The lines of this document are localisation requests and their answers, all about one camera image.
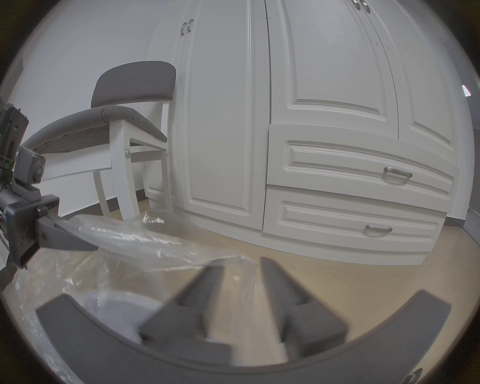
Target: cabinet door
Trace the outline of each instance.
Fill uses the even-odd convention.
[[[269,123],[265,6],[196,6],[177,93],[183,208],[261,229]]]
[[[456,164],[453,107],[435,45],[396,0],[369,0],[398,101],[398,135]]]
[[[149,60],[161,60],[172,64],[177,70],[177,79],[173,93],[173,100],[170,102],[170,113],[168,119],[168,132],[163,132],[168,140],[168,164],[170,172],[170,188],[172,191],[173,204],[182,207],[180,173],[177,157],[177,94],[179,87],[179,72],[183,44],[185,37],[181,36],[180,28],[184,22],[189,20],[192,11],[192,1],[176,0],[165,5],[160,21],[152,40],[150,42]],[[145,103],[141,113],[160,127],[162,102]],[[147,161],[143,163],[143,179],[146,197],[154,200],[163,200],[163,183],[160,161]]]
[[[392,74],[367,15],[351,0],[266,0],[266,5],[272,124],[397,138]]]

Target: silver handle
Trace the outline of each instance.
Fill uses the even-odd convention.
[[[190,33],[191,30],[190,30],[190,25],[192,24],[192,21],[193,19],[190,19],[190,21],[188,22],[188,25],[187,25],[187,33]]]
[[[359,4],[358,0],[352,0],[352,3],[353,3],[353,5],[355,5],[355,8],[360,10],[360,4]]]
[[[397,175],[405,176],[408,178],[411,178],[413,176],[411,172],[402,171],[401,169],[392,168],[392,167],[385,167],[385,172],[395,173]]]
[[[185,27],[186,25],[187,25],[187,23],[183,23],[183,24],[181,25],[180,36],[183,36],[183,35],[184,35],[183,29],[184,29],[184,27]]]
[[[365,2],[365,0],[360,0],[360,4],[364,7],[364,9],[365,9],[365,11],[367,11],[367,13],[370,13],[370,7]]]
[[[392,228],[392,227],[388,227],[388,228],[377,228],[377,227],[369,226],[368,224],[365,226],[365,229],[366,229],[367,231],[378,232],[378,233],[390,233],[390,232],[393,231],[393,228]]]

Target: drawer front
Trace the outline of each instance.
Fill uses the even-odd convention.
[[[457,173],[456,165],[401,140],[336,127],[270,125],[271,185],[448,212]]]
[[[429,209],[269,185],[263,231],[338,247],[429,252],[444,220]]]

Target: gray upholstered chair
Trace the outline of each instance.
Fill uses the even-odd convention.
[[[102,213],[109,215],[100,171],[111,168],[126,219],[139,214],[132,163],[161,160],[165,202],[173,211],[167,138],[162,131],[167,132],[175,76],[173,65],[163,61],[139,61],[106,71],[96,83],[90,109],[54,121],[23,143],[40,154],[60,154],[47,159],[42,180],[93,172]],[[145,101],[163,101],[160,127],[118,105]]]

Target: bright light spot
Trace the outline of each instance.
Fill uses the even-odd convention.
[[[472,94],[470,93],[470,91],[468,90],[467,87],[462,85],[462,88],[463,88],[463,93],[465,94],[465,96],[472,96]]]

